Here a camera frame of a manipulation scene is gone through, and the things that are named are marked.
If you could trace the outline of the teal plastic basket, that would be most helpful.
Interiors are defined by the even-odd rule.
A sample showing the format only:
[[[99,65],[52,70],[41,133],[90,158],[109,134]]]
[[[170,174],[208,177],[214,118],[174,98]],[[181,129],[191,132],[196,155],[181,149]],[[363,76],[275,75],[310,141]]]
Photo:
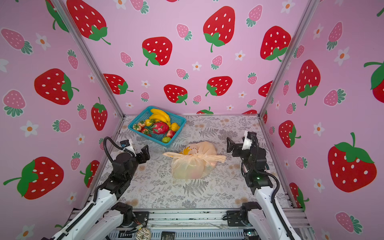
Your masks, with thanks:
[[[186,123],[186,118],[150,106],[131,121],[129,129],[168,148]]]

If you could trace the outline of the beige plastic bag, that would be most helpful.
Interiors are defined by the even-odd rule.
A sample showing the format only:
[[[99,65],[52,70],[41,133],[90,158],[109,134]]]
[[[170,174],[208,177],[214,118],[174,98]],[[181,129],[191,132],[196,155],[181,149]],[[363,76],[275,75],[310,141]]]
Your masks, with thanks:
[[[172,158],[171,169],[175,179],[197,180],[209,175],[218,163],[227,157],[218,155],[210,142],[189,144],[180,153],[166,152],[163,156]]]

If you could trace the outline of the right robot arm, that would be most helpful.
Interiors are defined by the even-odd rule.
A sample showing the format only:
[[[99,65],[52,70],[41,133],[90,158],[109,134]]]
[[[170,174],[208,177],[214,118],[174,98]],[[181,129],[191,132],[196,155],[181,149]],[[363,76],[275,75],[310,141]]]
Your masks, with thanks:
[[[227,212],[228,224],[241,223],[255,229],[257,236],[250,240],[299,240],[281,205],[276,199],[280,182],[267,172],[267,151],[260,147],[255,132],[247,132],[243,143],[227,138],[227,152],[241,159],[241,172],[248,188],[256,198],[243,203],[238,212]]]

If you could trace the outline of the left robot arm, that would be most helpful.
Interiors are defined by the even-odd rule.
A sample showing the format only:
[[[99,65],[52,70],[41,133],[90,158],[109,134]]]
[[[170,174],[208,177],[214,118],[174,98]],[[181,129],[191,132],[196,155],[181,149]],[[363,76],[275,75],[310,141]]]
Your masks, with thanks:
[[[113,171],[107,180],[95,189],[93,199],[52,240],[102,240],[121,224],[134,220],[133,207],[118,200],[130,186],[138,166],[150,159],[150,152],[148,145],[138,154],[129,150],[131,147],[123,148],[112,161]]]

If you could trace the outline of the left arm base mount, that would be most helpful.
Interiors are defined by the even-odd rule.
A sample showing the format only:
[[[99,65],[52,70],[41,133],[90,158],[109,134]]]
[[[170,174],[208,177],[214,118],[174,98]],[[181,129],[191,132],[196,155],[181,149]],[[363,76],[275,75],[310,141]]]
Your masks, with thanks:
[[[124,216],[123,223],[118,226],[118,228],[128,228],[133,229],[137,226],[146,227],[148,224],[150,212],[146,211],[134,211],[132,214],[129,214],[127,217]]]

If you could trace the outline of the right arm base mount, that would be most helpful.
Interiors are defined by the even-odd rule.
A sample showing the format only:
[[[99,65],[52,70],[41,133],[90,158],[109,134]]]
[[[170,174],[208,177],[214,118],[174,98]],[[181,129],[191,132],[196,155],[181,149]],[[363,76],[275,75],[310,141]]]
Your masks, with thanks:
[[[257,227],[267,224],[267,219],[262,210],[227,211],[222,217],[229,227]]]

